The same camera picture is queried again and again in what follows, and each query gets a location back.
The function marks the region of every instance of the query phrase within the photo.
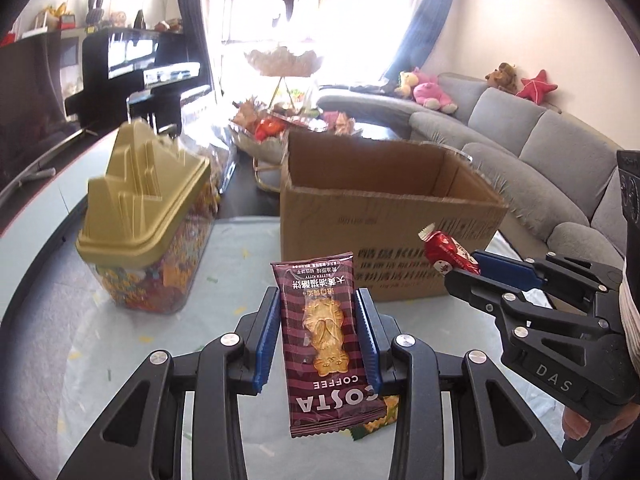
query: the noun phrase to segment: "brown teddy bear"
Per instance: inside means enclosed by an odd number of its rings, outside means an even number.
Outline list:
[[[500,66],[484,76],[487,79],[489,86],[508,92],[509,94],[515,94],[518,91],[516,86],[516,69],[509,63],[500,63]]]

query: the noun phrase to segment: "cardboard box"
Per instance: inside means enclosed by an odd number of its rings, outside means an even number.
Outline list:
[[[356,286],[375,300],[445,294],[418,232],[434,222],[484,249],[507,206],[455,152],[434,144],[289,135],[280,186],[284,261],[352,251]]]

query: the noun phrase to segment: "blue curtain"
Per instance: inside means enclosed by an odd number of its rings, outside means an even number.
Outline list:
[[[410,72],[427,61],[447,21],[452,1],[415,0],[411,22],[385,77],[397,80],[400,72]]]

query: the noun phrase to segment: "red packet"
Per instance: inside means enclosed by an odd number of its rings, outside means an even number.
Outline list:
[[[385,416],[367,384],[353,313],[353,253],[271,264],[280,287],[291,436]]]
[[[424,242],[424,255],[427,260],[443,276],[452,269],[480,274],[480,266],[476,259],[453,237],[436,231],[435,224],[425,227],[418,236]]]

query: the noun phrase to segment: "stuffed toy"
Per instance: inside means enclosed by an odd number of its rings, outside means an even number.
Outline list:
[[[541,70],[533,79],[521,79],[524,88],[516,95],[524,99],[530,99],[537,105],[541,105],[548,92],[558,89],[558,85],[552,85],[546,82],[546,70]]]
[[[515,94],[518,91],[516,87],[516,69],[509,63],[500,63],[500,66],[484,76],[487,83],[492,88],[497,88],[509,94]]]
[[[400,86],[394,90],[395,94],[403,99],[411,98],[412,90],[419,83],[418,76],[413,72],[400,73]]]
[[[439,110],[444,114],[452,114],[458,109],[458,105],[438,85],[437,77],[432,77],[429,82],[415,87],[414,98],[419,105],[429,110]]]
[[[431,77],[426,75],[418,67],[414,68],[414,71],[412,72],[412,74],[414,74],[418,78],[418,85],[421,85],[421,84],[424,84],[424,83],[428,83],[428,82],[431,81]]]

